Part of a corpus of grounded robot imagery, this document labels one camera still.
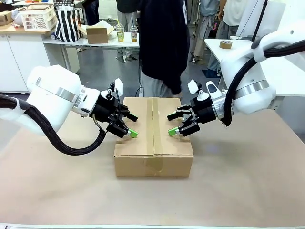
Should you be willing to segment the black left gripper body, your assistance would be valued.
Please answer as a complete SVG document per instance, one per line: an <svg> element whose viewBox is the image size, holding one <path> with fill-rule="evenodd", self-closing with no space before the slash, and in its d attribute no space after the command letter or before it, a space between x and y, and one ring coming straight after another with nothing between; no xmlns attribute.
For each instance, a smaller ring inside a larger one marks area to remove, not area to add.
<svg viewBox="0 0 305 229"><path fill-rule="evenodd" d="M114 124L123 110L119 98L112 95L112 90L101 91L92 111L92 118L99 122Z"/></svg>

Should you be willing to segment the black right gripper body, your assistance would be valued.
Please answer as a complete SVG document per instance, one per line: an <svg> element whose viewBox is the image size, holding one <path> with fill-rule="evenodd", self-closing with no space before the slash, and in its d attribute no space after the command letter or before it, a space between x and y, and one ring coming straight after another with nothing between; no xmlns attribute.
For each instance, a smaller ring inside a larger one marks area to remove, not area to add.
<svg viewBox="0 0 305 229"><path fill-rule="evenodd" d="M190 104L198 123L205 124L216 119L216 114L213 109L213 102L210 97L202 101L199 101L197 98L193 98L190 101Z"/></svg>

